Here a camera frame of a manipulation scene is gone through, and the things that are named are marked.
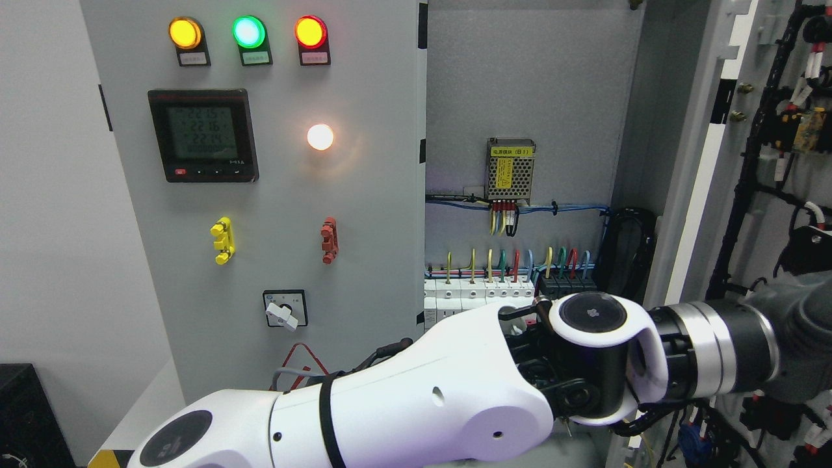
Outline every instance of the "yellow label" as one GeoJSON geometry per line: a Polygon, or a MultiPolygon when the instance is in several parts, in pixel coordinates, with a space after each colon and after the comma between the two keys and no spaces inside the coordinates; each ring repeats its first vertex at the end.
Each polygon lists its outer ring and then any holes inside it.
{"type": "Polygon", "coordinates": [[[491,147],[492,157],[534,157],[533,147],[491,147]]]}
{"type": "Polygon", "coordinates": [[[497,188],[511,188],[514,174],[514,160],[510,157],[497,158],[497,188]]]}

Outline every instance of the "glowing light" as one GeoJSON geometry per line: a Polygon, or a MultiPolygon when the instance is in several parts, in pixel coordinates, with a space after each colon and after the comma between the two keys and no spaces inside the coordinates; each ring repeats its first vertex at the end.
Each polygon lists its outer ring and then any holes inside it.
{"type": "Polygon", "coordinates": [[[295,23],[295,37],[300,45],[314,49],[326,41],[326,24],[319,17],[304,16],[295,23]]]}
{"type": "Polygon", "coordinates": [[[334,140],[335,134],[332,131],[332,128],[325,123],[313,125],[306,133],[306,141],[309,142],[311,147],[318,151],[329,149],[334,140]]]}
{"type": "Polygon", "coordinates": [[[265,26],[252,16],[238,17],[234,20],[234,27],[231,29],[234,39],[240,47],[256,49],[265,40],[265,26]]]}
{"type": "Polygon", "coordinates": [[[192,49],[202,42],[202,28],[193,18],[173,18],[167,32],[173,43],[180,49],[192,49]]]}

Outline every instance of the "white label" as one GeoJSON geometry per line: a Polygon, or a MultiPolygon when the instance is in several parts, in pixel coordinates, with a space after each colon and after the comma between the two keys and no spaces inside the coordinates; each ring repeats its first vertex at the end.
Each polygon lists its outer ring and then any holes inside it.
{"type": "Polygon", "coordinates": [[[243,52],[243,64],[269,63],[268,52],[243,52]]]}
{"type": "Polygon", "coordinates": [[[782,182],[785,177],[785,158],[778,157],[775,166],[775,182],[782,182]]]}
{"type": "Polygon", "coordinates": [[[327,63],[329,61],[328,52],[301,52],[300,61],[302,63],[327,63]]]}
{"type": "Polygon", "coordinates": [[[205,52],[184,52],[179,54],[179,62],[182,65],[206,65],[208,59],[205,52]]]}

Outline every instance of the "switch plate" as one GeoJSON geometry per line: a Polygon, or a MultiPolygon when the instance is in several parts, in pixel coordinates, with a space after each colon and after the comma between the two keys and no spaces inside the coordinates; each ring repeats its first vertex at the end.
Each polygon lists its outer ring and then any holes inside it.
{"type": "Polygon", "coordinates": [[[302,289],[267,289],[263,291],[263,315],[269,326],[283,328],[278,325],[277,319],[265,313],[265,308],[270,302],[278,306],[286,305],[292,310],[292,316],[298,319],[298,326],[309,325],[309,316],[306,313],[306,295],[302,289]]]}

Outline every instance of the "white indicator light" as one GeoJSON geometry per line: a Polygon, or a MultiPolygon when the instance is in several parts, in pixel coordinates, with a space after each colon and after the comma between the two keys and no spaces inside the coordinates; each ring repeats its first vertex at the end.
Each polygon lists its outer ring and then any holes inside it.
{"type": "Polygon", "coordinates": [[[325,123],[313,125],[306,133],[306,141],[310,146],[318,151],[329,149],[332,146],[332,141],[335,140],[335,134],[332,128],[325,123]]]}

